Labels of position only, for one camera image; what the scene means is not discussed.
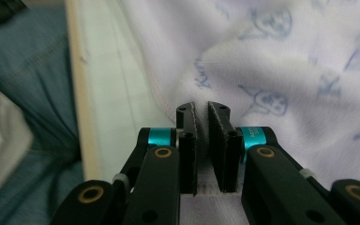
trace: jeans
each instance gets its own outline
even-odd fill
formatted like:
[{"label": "jeans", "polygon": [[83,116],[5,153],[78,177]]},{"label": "jeans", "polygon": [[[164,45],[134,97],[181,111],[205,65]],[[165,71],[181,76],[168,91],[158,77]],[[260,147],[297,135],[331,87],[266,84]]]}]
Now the jeans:
[{"label": "jeans", "polygon": [[0,25],[0,91],[34,134],[0,189],[0,224],[49,224],[83,181],[64,7],[27,9]]}]

